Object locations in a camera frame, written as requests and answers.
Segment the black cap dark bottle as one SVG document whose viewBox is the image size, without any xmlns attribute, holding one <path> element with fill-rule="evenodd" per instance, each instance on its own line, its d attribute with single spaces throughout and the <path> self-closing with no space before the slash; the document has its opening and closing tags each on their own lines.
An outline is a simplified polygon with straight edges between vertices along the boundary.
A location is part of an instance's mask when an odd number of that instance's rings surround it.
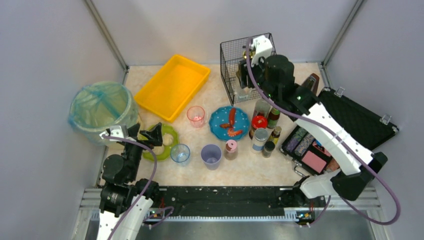
<svg viewBox="0 0 424 240">
<path fill-rule="evenodd" d="M 271 105 L 263 98 L 260 98 L 255 103 L 252 117 L 254 118 L 256 116 L 263 116 L 264 118 L 267 119 L 270 110 L 271 110 Z"/>
</svg>

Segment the yellow cap sauce bottle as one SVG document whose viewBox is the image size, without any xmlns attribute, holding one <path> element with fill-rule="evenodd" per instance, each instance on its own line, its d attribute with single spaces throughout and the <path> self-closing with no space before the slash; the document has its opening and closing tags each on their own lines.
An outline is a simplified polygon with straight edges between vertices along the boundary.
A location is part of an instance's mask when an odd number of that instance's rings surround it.
<svg viewBox="0 0 424 240">
<path fill-rule="evenodd" d="M 272 107 L 270 112 L 268 113 L 267 116 L 267 128 L 268 129 L 273 129 L 277 126 L 279 118 L 280 118 L 280 114 L 281 112 L 275 108 Z"/>
</svg>

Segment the red lid sauce jar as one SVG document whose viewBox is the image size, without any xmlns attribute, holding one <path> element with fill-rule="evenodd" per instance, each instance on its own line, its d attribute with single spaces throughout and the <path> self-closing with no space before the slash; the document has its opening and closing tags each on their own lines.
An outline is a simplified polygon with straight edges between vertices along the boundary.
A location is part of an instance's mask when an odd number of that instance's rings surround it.
<svg viewBox="0 0 424 240">
<path fill-rule="evenodd" d="M 267 125 L 268 125 L 268 121 L 263 115 L 259 114 L 254 116 L 251 120 L 251 125 L 248 132 L 249 137 L 253 139 L 255 131 L 259 128 L 265 129 Z"/>
</svg>

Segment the silver lid white can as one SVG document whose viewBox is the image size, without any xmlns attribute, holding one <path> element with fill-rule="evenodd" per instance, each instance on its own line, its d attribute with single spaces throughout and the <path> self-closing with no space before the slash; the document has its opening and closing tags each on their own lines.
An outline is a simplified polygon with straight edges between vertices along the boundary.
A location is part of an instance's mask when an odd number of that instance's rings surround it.
<svg viewBox="0 0 424 240">
<path fill-rule="evenodd" d="M 256 129 L 252 137 L 251 151 L 254 154 L 260 154 L 264 149 L 265 143 L 267 142 L 268 138 L 268 131 L 265 128 Z"/>
</svg>

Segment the gold pump clear bottle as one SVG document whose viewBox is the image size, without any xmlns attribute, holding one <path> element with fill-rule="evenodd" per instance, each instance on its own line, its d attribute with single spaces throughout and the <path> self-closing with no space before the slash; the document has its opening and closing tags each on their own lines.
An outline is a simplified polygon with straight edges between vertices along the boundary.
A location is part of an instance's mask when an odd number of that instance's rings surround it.
<svg viewBox="0 0 424 240">
<path fill-rule="evenodd" d="M 238 65 L 243 65 L 243 77 L 244 77 L 244 87 L 240 87 L 240 84 L 238 82 L 238 86 L 236 87 L 235 93 L 236 93 L 236 99 L 239 102 L 244 102 L 249 100 L 252 97 L 252 92 L 254 89 L 254 86 L 252 84 L 252 81 L 248 74 L 247 69 L 247 55 L 246 55 L 246 46 L 244 45 L 242 47 L 243 53 L 242 53 L 242 59 L 238 62 Z"/>
</svg>

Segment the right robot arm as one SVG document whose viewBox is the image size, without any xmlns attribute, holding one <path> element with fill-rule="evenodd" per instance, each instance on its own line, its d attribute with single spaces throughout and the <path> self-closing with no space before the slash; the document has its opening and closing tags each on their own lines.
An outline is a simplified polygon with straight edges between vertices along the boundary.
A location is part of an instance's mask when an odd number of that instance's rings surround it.
<svg viewBox="0 0 424 240">
<path fill-rule="evenodd" d="M 264 100 L 290 117 L 317 140 L 339 165 L 330 173 L 304 177 L 296 186 L 309 199 L 339 195 L 355 201 L 387 162 L 354 139 L 327 111 L 310 89 L 295 83 L 294 65 L 279 54 L 256 57 L 245 54 L 240 71 Z"/>
</svg>

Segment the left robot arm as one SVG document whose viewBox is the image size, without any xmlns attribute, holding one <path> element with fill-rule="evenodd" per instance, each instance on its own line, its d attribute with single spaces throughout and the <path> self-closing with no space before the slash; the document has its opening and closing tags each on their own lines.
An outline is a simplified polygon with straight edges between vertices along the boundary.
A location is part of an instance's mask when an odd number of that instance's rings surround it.
<svg viewBox="0 0 424 240">
<path fill-rule="evenodd" d="M 98 240 L 134 240 L 159 193 L 152 178 L 136 180 L 143 151 L 152 152 L 163 143 L 162 123 L 149 130 L 140 124 L 113 125 L 100 138 L 123 145 L 121 154 L 103 162 L 100 192 Z"/>
</svg>

